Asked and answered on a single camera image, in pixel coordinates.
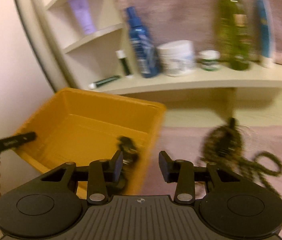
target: jar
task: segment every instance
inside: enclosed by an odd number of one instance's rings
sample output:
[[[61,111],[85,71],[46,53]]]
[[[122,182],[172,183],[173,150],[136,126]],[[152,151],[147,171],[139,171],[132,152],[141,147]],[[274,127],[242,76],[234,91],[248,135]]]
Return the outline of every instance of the jar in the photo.
[[[219,64],[220,52],[216,50],[203,50],[200,51],[199,57],[201,58],[201,67],[207,71],[216,71],[221,68]]]
[[[172,41],[157,49],[165,75],[178,77],[193,72],[195,57],[192,41]]]

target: bottle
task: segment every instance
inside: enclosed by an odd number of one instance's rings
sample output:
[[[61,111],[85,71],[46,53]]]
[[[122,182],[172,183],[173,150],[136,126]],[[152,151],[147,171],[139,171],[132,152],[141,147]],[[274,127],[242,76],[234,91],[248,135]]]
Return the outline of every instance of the bottle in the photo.
[[[151,78],[159,73],[159,60],[148,29],[137,16],[134,6],[126,8],[130,25],[130,42],[134,48],[143,77]]]
[[[221,61],[234,70],[249,68],[250,36],[247,16],[241,0],[219,0],[218,47]]]

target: white jar lid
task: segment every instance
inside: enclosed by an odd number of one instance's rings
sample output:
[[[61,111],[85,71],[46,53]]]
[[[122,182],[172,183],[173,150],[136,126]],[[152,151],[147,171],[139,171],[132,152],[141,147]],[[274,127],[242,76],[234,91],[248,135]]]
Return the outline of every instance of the white jar lid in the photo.
[[[216,50],[203,50],[199,52],[201,59],[214,60],[220,58],[220,52]]]
[[[192,41],[171,41],[157,47],[160,55],[175,55],[193,52]]]

